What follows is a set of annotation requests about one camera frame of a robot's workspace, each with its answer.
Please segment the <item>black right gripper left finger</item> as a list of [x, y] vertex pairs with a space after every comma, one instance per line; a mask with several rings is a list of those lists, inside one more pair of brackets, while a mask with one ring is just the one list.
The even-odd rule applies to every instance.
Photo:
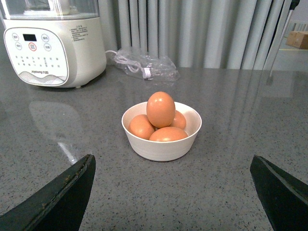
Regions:
[[0, 217], [2, 231], [77, 231], [96, 170], [88, 154], [21, 204]]

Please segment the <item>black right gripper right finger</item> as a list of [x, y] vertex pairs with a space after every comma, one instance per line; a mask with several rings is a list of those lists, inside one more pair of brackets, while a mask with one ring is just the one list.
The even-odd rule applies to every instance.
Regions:
[[250, 173], [273, 230], [306, 231], [308, 185], [258, 155], [253, 157]]

